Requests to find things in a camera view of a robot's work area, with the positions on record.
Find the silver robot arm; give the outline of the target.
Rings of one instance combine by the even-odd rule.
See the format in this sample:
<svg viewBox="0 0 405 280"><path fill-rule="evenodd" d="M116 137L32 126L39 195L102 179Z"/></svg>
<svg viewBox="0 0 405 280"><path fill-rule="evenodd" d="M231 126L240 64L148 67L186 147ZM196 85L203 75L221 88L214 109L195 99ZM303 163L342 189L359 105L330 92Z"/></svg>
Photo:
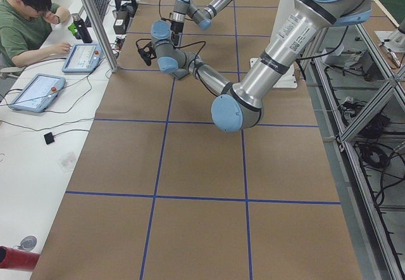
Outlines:
<svg viewBox="0 0 405 280"><path fill-rule="evenodd" d="M181 79L193 75L215 95L211 118L224 132L255 126L263 117L263 98L287 73L316 34L329 27L367 21L371 0L294 0L294 10L241 82L233 83L203 62L195 53L181 51L175 36L189 17L201 29L234 0L212 0L199 9L192 0L175 0L171 22L158 20L151 27L151 47L159 69Z"/></svg>
<svg viewBox="0 0 405 280"><path fill-rule="evenodd" d="M200 29L210 28L213 18L233 0L212 0L204 8L199 8L192 0L175 0L170 16L171 39L178 46L183 33L185 19L188 16Z"/></svg>

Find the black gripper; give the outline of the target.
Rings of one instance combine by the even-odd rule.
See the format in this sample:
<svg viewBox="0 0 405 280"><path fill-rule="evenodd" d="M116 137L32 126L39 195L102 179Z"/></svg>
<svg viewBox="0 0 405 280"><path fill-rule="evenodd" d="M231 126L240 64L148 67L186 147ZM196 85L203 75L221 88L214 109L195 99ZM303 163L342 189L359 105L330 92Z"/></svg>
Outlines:
<svg viewBox="0 0 405 280"><path fill-rule="evenodd" d="M174 43L174 45L178 45L180 40L180 34L183 32L183 23L172 20L170 30L172 43Z"/></svg>

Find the person's left hand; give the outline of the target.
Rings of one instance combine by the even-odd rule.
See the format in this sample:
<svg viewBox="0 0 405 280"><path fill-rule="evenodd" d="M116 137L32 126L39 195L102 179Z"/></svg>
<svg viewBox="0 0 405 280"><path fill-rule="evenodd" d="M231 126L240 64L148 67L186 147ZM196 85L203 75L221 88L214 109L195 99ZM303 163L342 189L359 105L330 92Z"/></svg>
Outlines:
<svg viewBox="0 0 405 280"><path fill-rule="evenodd" d="M54 14L54 13L50 12L50 11L48 11L48 12L46 12L44 14L43 19L46 22L51 23L51 24L55 24L55 25L60 23L59 16L57 14Z"/></svg>

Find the person's right hand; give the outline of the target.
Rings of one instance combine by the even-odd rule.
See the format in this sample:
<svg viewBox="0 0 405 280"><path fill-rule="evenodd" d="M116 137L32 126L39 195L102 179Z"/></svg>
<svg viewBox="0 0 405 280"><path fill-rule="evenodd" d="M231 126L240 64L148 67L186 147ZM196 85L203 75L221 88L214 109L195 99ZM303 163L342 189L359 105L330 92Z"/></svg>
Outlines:
<svg viewBox="0 0 405 280"><path fill-rule="evenodd" d="M55 54L66 54L70 52L72 45L69 42L59 42L54 45Z"/></svg>

